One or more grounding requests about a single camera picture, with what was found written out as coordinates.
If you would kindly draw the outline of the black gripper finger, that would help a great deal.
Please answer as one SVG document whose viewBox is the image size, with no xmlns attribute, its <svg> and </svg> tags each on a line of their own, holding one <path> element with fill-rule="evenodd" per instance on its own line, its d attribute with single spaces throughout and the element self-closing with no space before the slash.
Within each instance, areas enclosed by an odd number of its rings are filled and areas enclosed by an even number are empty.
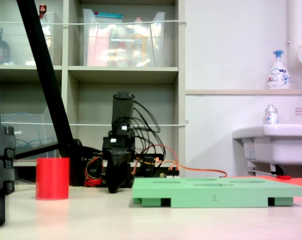
<svg viewBox="0 0 302 240">
<path fill-rule="evenodd" d="M 131 166 L 129 163 L 123 163 L 119 166 L 119 184 L 122 188 L 131 187 Z"/>
<path fill-rule="evenodd" d="M 118 181 L 119 168 L 112 164 L 107 164 L 106 169 L 106 183 L 108 191 L 111 194 L 115 194 L 119 189 Z"/>
</svg>

